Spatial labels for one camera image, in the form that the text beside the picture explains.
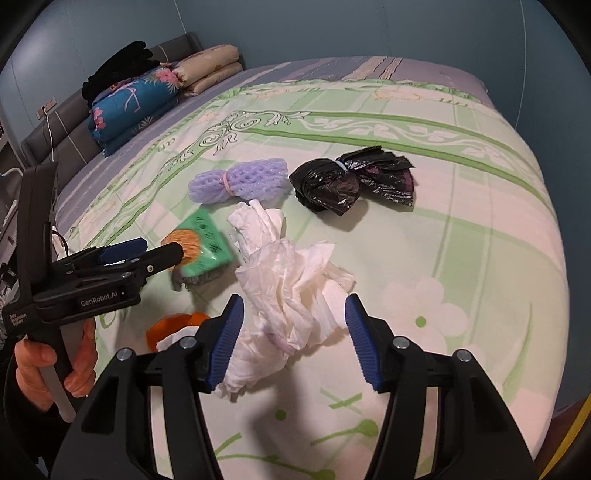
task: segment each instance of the floral bedsheet pattern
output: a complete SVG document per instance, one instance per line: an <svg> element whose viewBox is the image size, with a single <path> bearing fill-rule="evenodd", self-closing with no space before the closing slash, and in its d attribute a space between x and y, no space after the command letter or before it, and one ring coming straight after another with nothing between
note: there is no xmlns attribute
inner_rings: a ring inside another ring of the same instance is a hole
<svg viewBox="0 0 591 480"><path fill-rule="evenodd" d="M343 217L315 215L293 193L275 205L299 245L336 243L332 261L356 278L371 315L424 349L464 346L501 392L532 453L550 420L566 354L568 290L556 215L538 164L500 116L453 89L387 80L292 81L237 87L155 139L66 232L72 249L143 236L155 247L197 206L187 183L238 161L281 157L290 171L367 145L415 165L412 211L361 198ZM220 230L235 204L211 208ZM162 316L217 314L240 289L230 269L192 293L152 278L137 307L100 318L100 372L122 346L145 352ZM429 392L417 473L432 462ZM357 480L376 445L387 396L367 385L350 338L290 362L235 403L203 395L226 479ZM155 447L170 474L161 402Z"/></svg>

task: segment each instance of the human hand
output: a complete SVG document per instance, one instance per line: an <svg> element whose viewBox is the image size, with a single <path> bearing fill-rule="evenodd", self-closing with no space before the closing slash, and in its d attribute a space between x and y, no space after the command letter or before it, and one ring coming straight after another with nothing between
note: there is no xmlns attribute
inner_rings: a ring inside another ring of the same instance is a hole
<svg viewBox="0 0 591 480"><path fill-rule="evenodd" d="M95 328L94 319L85 321L82 341L72 362L73 372L64 381L64 388L74 397L88 395L95 384L94 368L99 357L96 352ZM49 410L54 399L39 368L51 367L56 363L54 349L43 343L23 339L14 347L14 358L17 362L17 384L22 394L39 410Z"/></svg>

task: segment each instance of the pillow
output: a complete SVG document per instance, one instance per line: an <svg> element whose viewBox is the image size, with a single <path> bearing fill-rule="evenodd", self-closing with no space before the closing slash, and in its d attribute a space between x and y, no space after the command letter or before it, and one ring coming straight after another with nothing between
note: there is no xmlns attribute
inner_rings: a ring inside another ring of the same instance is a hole
<svg viewBox="0 0 591 480"><path fill-rule="evenodd" d="M107 142L118 137L172 100L179 86L170 69L158 67L121 87L92 106L92 138Z"/></svg>
<svg viewBox="0 0 591 480"><path fill-rule="evenodd" d="M158 108L154 113L148 115L146 118L143 118L141 121L136 123L131 128L128 128L123 133L118 135L112 140L107 142L99 141L100 147L103 149L103 154L105 157L112 155L117 150L119 150L123 145L125 145L129 140L139 134L142 130L145 130L150 125L152 125L156 120L158 120L161 116L163 116L166 112L168 112L171 108L178 105L178 98L173 98L172 100L165 103L163 106Z"/></svg>
<svg viewBox="0 0 591 480"><path fill-rule="evenodd" d="M226 65L219 70L215 70L207 75L205 78L196 81L189 85L186 90L183 92L184 97L190 97L199 95L204 90L207 90L210 87L213 87L217 83L220 83L222 80L225 80L232 75L236 75L238 72L242 71L242 65L240 65L237 61L231 63L230 65Z"/></svg>
<svg viewBox="0 0 591 480"><path fill-rule="evenodd" d="M239 56L236 47L218 45L181 60L173 72L181 81L181 86L187 86L201 80L211 72L237 61Z"/></svg>

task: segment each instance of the blue wall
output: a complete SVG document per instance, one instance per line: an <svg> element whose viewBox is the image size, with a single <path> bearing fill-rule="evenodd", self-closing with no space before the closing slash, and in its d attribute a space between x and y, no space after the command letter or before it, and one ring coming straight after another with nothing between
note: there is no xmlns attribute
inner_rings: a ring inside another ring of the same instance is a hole
<svg viewBox="0 0 591 480"><path fill-rule="evenodd" d="M473 73L515 123L524 30L519 0L177 0L204 47L234 43L248 67L392 55Z"/></svg>
<svg viewBox="0 0 591 480"><path fill-rule="evenodd" d="M591 76L536 0L523 0L527 72L517 131L558 214L570 287L569 351L557 406L591 391Z"/></svg>
<svg viewBox="0 0 591 480"><path fill-rule="evenodd" d="M0 118L15 151L43 104L67 99L121 47L182 33L173 0L54 0L0 72Z"/></svg>

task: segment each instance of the blue floral pillow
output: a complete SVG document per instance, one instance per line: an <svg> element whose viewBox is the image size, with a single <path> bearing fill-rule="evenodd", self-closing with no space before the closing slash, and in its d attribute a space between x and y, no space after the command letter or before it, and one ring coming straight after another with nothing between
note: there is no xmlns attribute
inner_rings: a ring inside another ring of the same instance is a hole
<svg viewBox="0 0 591 480"><path fill-rule="evenodd" d="M100 147L103 149L103 154L105 157L112 155L117 150L119 150L123 145L125 145L129 140L139 134L142 130L148 128L152 125L156 120L158 120L161 116L163 116L166 112L168 112L171 108L178 105L178 99L173 98L169 102L165 103L163 106L158 108L154 113L148 115L146 118L143 118L137 124L128 128L123 133L118 135L112 140L107 142L103 142L99 140L98 143Z"/></svg>
<svg viewBox="0 0 591 480"><path fill-rule="evenodd" d="M166 67L120 87L92 106L92 138L99 143L115 139L172 100L179 87L178 78Z"/></svg>

